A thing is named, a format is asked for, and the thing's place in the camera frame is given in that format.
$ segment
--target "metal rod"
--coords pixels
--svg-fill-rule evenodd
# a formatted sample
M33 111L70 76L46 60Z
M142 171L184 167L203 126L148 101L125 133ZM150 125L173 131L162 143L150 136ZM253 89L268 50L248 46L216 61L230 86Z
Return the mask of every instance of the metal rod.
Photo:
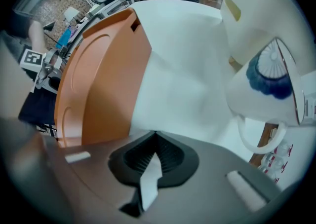
M61 45L59 42L57 42L57 41L55 41L52 37L50 37L48 34L46 34L45 32L44 32L44 34L45 35L47 35L49 38L51 38L55 43L57 43L59 46L63 46L63 45Z

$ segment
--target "white plastic part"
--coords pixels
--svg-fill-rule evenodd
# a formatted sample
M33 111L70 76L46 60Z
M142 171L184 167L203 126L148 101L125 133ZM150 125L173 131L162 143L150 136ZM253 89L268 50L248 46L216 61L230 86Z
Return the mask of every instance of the white plastic part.
M238 173L231 171L227 174L227 179L235 189L237 195L245 203L252 213L263 208L267 203L263 197Z
M90 153L87 151L83 151L75 154L66 155L65 159L68 163L74 163L89 157L91 157Z
M158 179L162 177L162 169L159 157L155 153L146 170L140 178L140 193L142 207L147 211L158 196Z
M266 154L268 152L272 152L281 143L287 130L287 125L281 122L277 128L276 135L273 137L273 139L267 145L263 147L256 147L256 146L251 145L245 137L246 124L245 124L245 118L243 116L240 116L240 115L237 116L237 124L238 124L238 130L239 130L242 143L245 145L247 149L249 149L251 152L254 152L256 154Z

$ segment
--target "white strip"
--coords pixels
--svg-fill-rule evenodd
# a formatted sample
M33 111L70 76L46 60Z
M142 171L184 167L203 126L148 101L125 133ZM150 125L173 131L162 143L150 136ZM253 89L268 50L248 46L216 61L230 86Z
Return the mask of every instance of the white strip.
M245 203L246 207L251 212L256 212L263 208L267 203L266 201L254 190L238 171L232 171L227 174L227 179L235 189L238 196Z
M140 193L144 211L147 211L147 209L158 196L157 181L161 177L161 163L159 157L155 153L145 172L140 178Z
M63 62L63 59L59 56L57 56L57 61L56 63L54 64L54 68L56 69L60 69L60 66L61 66L61 63Z
M80 152L76 154L66 155L65 159L68 163L73 163L73 162L77 162L89 157L91 157L90 153L87 151L84 151L84 152Z

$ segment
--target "orange panel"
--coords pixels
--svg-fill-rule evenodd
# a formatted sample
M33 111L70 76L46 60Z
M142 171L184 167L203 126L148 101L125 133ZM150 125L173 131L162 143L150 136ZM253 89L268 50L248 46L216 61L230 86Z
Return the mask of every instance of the orange panel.
M151 53L130 8L100 21L83 37L57 94L55 122L65 146L78 138L84 145L128 136Z

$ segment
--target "blue object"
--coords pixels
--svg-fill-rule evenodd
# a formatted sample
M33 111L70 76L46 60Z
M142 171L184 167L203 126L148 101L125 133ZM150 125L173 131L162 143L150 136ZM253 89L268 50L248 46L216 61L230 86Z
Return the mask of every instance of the blue object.
M265 95L273 95L275 98L283 100L293 92L291 79L288 73L281 77L267 77L260 73L258 62L260 57L270 57L270 54L262 53L261 50L249 62L246 72L247 78L252 89L262 92Z
M61 45L64 45L66 46L68 44L68 40L71 36L71 30L70 29L67 29L63 35L60 37L60 39L58 40L58 43L61 44ZM59 48L61 49L61 45L59 44L56 44L56 48Z

